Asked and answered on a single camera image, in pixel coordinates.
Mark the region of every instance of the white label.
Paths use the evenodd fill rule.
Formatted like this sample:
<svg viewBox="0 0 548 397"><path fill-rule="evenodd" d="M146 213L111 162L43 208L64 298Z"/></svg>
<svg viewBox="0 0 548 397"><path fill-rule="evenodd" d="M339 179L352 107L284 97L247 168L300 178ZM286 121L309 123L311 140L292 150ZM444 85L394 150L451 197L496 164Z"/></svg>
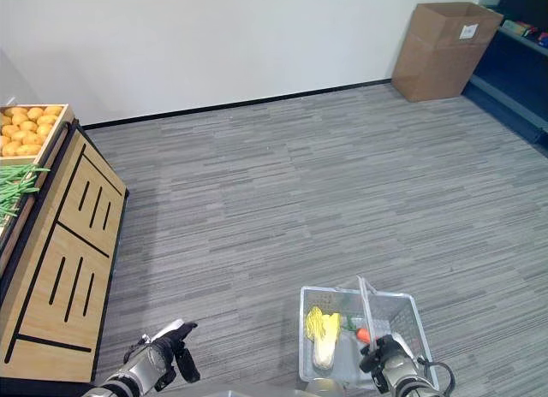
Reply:
<svg viewBox="0 0 548 397"><path fill-rule="evenodd" d="M459 39L471 39L474 37L476 33L476 29L478 28L478 24L475 23L473 25L465 25L462 27L461 31L461 37Z"/></svg>

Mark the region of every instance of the orange carrot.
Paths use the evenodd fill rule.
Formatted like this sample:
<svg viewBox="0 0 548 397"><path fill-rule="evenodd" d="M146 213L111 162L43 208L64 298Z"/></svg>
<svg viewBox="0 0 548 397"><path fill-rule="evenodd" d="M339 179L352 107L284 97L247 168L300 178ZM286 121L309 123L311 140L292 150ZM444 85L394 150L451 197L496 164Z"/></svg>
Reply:
<svg viewBox="0 0 548 397"><path fill-rule="evenodd" d="M369 332L363 327L361 329L356 330L356 339L367 344L371 342L371 338L369 337Z"/></svg>

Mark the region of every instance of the gray carpet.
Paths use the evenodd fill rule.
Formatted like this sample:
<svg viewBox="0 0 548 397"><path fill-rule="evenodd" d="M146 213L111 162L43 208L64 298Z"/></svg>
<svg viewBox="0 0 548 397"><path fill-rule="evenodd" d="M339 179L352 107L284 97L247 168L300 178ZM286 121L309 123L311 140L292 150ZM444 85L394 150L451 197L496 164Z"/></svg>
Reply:
<svg viewBox="0 0 548 397"><path fill-rule="evenodd" d="M89 134L131 192L98 379L183 317L203 382L301 387L300 287L361 273L415 297L455 396L548 393L548 159L467 99L370 86Z"/></svg>

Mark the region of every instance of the white wall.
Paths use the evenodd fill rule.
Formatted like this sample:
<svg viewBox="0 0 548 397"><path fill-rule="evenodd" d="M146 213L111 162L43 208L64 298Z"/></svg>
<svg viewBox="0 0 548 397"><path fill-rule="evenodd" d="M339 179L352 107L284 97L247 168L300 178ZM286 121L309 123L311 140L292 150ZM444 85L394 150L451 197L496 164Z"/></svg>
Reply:
<svg viewBox="0 0 548 397"><path fill-rule="evenodd" d="M442 1L478 2L0 0L0 93L86 124L380 80L415 4Z"/></svg>

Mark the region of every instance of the brown cardboard box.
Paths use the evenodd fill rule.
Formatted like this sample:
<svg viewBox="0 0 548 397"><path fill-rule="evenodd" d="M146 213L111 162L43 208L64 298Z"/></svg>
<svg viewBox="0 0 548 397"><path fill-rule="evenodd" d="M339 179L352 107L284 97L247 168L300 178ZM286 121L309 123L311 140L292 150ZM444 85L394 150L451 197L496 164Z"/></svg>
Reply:
<svg viewBox="0 0 548 397"><path fill-rule="evenodd" d="M503 17L474 3L420 3L392 75L409 101L461 94Z"/></svg>

